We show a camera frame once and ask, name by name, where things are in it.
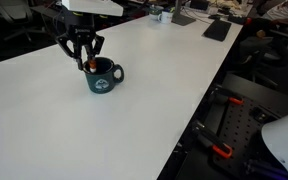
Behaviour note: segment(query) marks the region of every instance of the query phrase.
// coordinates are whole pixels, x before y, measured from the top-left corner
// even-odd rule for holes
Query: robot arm
[[[123,8],[107,0],[63,0],[62,12],[66,32],[58,36],[56,42],[77,62],[78,69],[83,70],[82,48],[86,50],[87,60],[91,60],[101,52],[104,43],[104,37],[96,34],[91,13],[121,16]],[[73,43],[73,51],[67,46],[68,41]]]

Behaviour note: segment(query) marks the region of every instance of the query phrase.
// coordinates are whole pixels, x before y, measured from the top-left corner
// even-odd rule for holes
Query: dark blue mug
[[[85,72],[86,80],[91,91],[97,94],[104,94],[110,92],[116,84],[123,82],[124,70],[108,58],[96,57],[96,72],[90,72],[88,62],[84,62],[83,70]],[[121,76],[115,77],[114,73],[120,70]]]

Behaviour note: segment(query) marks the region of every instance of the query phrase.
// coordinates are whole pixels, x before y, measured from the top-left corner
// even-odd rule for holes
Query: mug handle
[[[157,20],[158,20],[159,22],[162,22],[161,17],[162,17],[162,14],[159,14],[158,17],[157,17]]]
[[[117,70],[120,70],[120,71],[121,71],[121,77],[119,77],[119,78],[117,78],[117,77],[114,76],[114,73],[115,73]],[[114,76],[114,82],[115,82],[115,83],[121,83],[121,82],[123,82],[123,80],[124,80],[124,70],[123,70],[123,68],[122,68],[120,65],[116,64],[116,65],[114,66],[113,76]]]

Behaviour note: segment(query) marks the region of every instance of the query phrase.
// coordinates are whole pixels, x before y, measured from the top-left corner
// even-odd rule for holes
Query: mug logo
[[[95,83],[96,89],[106,89],[109,85],[110,84],[104,79],[100,79]]]

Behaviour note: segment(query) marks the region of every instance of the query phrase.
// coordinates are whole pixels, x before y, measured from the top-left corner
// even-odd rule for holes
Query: black chair
[[[17,36],[25,34],[31,42],[29,33],[46,33],[45,28],[28,27],[33,22],[33,15],[25,0],[0,0],[0,20],[5,20],[12,26],[20,27],[4,38],[5,41],[13,39]]]

